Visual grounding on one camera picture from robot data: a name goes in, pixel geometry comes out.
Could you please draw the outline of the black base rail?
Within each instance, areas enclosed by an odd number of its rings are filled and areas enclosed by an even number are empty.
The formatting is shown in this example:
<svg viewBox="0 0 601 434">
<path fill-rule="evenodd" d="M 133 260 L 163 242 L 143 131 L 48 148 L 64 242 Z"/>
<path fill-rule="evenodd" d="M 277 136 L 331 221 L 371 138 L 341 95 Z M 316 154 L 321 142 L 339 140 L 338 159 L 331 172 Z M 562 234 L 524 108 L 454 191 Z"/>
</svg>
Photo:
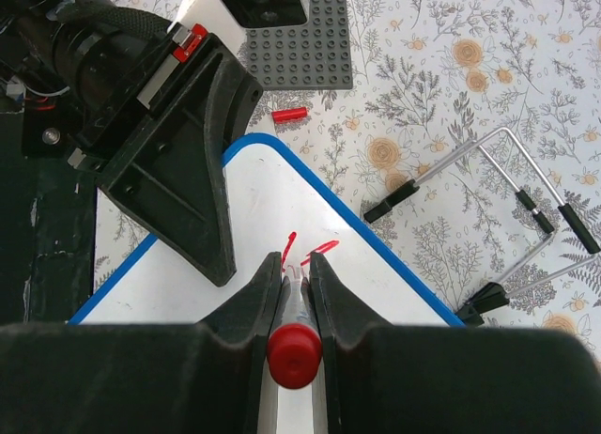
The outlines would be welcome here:
<svg viewBox="0 0 601 434">
<path fill-rule="evenodd" d="M 93 289 L 97 189 L 63 158 L 26 158 L 1 107 L 1 321 L 66 321 Z"/>
</svg>

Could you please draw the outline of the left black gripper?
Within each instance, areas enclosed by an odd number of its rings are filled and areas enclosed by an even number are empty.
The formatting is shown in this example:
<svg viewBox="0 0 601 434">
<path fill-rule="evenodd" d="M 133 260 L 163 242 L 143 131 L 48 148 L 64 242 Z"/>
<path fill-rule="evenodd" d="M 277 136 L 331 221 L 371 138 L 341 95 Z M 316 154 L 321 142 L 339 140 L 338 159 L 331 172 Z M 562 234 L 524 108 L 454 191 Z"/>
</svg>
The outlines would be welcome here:
<svg viewBox="0 0 601 434">
<path fill-rule="evenodd" d="M 22 154 L 57 155 L 42 139 L 55 129 L 60 147 L 115 155 L 100 189 L 214 286 L 226 285 L 236 263 L 222 155 L 259 102 L 256 79 L 203 25 L 171 26 L 146 11 L 4 1 L 1 20 L 26 50 L 13 66 L 33 98 Z"/>
</svg>

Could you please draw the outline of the blue framed whiteboard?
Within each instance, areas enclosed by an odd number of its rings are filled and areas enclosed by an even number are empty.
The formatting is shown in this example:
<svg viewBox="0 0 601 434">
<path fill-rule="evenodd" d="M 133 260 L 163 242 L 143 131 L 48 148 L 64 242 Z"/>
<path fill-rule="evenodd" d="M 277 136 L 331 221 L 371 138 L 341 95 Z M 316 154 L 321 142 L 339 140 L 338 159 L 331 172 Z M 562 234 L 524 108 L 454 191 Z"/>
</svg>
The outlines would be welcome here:
<svg viewBox="0 0 601 434">
<path fill-rule="evenodd" d="M 263 133 L 223 155 L 236 273 L 214 286 L 154 236 L 146 237 L 73 316 L 82 323 L 198 320 L 235 295 L 265 256 L 306 267 L 327 255 L 350 290 L 400 324 L 458 324 L 426 284 L 286 145 Z"/>
</svg>

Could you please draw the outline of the red marker cap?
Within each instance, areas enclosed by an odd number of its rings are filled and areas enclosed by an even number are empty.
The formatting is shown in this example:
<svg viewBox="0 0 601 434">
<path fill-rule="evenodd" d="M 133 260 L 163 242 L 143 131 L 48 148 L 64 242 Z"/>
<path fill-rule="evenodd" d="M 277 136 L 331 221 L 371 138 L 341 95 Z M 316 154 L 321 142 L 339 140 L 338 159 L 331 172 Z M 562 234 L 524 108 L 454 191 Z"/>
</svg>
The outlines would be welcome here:
<svg viewBox="0 0 601 434">
<path fill-rule="evenodd" d="M 276 125 L 298 122 L 308 117 L 308 110 L 306 107 L 278 110 L 273 111 L 271 117 Z"/>
</svg>

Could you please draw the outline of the floral table mat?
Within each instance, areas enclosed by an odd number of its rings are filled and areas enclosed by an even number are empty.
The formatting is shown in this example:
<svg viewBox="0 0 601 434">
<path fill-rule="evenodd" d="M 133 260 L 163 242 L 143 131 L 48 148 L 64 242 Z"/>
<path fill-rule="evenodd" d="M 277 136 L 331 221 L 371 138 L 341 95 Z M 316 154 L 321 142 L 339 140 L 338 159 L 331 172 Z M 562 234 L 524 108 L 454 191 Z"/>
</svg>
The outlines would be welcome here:
<svg viewBox="0 0 601 434">
<path fill-rule="evenodd" d="M 510 128 L 560 189 L 600 206 L 600 0 L 347 0 L 354 86 L 267 92 L 251 120 L 355 212 L 371 199 L 361 156 L 389 137 L 419 156 Z M 271 113 L 306 107 L 276 125 Z M 563 329 L 600 352 L 600 303 Z"/>
</svg>

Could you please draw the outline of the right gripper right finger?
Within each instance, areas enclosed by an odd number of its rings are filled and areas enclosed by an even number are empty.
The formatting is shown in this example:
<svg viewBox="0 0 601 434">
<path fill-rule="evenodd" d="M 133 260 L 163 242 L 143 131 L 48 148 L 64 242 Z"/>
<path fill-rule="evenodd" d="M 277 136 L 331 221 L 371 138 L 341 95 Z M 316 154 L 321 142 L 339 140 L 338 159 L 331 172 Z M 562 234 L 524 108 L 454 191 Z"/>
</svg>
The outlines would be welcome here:
<svg viewBox="0 0 601 434">
<path fill-rule="evenodd" d="M 600 373 L 572 335 L 399 326 L 313 254 L 317 433 L 596 433 Z"/>
</svg>

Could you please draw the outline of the red whiteboard marker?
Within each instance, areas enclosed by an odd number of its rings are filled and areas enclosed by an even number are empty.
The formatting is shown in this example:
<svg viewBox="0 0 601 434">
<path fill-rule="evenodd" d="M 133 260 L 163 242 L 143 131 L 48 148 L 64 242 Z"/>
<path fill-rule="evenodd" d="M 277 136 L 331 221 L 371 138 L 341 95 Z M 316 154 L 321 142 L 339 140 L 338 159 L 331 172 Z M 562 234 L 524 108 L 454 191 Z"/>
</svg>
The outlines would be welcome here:
<svg viewBox="0 0 601 434">
<path fill-rule="evenodd" d="M 322 350 L 308 280 L 284 275 L 267 344 L 271 377 L 286 389 L 306 387 L 316 377 Z"/>
</svg>

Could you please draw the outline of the grey studded baseplate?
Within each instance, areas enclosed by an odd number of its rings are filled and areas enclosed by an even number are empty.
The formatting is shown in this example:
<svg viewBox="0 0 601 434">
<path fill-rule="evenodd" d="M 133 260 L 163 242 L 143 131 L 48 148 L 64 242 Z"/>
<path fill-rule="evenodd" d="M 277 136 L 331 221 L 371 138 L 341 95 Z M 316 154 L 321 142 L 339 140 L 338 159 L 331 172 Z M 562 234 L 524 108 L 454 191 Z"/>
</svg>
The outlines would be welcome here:
<svg viewBox="0 0 601 434">
<path fill-rule="evenodd" d="M 348 90 L 347 0 L 310 0 L 308 23 L 249 30 L 241 62 L 266 90 Z"/>
</svg>

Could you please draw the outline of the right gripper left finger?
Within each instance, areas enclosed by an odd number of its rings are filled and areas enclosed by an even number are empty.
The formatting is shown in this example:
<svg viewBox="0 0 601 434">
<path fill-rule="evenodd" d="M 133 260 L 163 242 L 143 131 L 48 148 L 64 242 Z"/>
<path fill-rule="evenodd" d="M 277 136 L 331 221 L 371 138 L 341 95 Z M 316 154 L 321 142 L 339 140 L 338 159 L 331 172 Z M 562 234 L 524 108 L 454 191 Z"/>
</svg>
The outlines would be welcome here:
<svg viewBox="0 0 601 434">
<path fill-rule="evenodd" d="M 272 433 L 267 343 L 281 287 L 268 254 L 193 324 L 9 324 L 1 330 L 5 433 Z"/>
</svg>

